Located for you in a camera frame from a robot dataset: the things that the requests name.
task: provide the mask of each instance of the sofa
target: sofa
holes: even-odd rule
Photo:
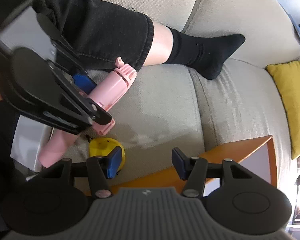
[[[147,14],[186,34],[215,37],[241,33],[245,43],[206,80],[183,65],[143,67],[133,86],[111,109],[108,134],[122,143],[126,164],[118,184],[172,166],[171,150],[188,156],[215,146],[272,134],[278,188],[289,191],[298,176],[291,160],[289,128],[269,64],[300,60],[300,43],[276,0],[106,0]],[[106,73],[90,71],[96,81]],[[93,130],[86,132],[92,137]],[[75,162],[88,157],[82,135],[66,152]]]

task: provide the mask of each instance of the black pants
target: black pants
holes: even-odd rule
[[[142,67],[153,40],[151,19],[101,0],[36,0],[77,51],[87,69],[113,69],[118,56],[136,70]]]
[[[151,19],[101,0],[35,0],[73,46],[87,69],[113,69],[117,57],[140,70],[153,40]],[[12,140],[19,114],[0,102],[0,170],[9,174]]]

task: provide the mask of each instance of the pink object handle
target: pink object handle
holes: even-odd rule
[[[120,57],[117,58],[115,68],[108,76],[95,87],[88,95],[104,110],[109,111],[116,102],[128,91],[134,82],[137,72],[129,64],[124,64]],[[106,125],[93,122],[93,129],[101,136],[106,135],[114,126],[114,119]],[[53,133],[48,143],[39,153],[40,163],[48,168],[60,160],[66,150],[77,140],[79,135],[74,135],[61,130]]]

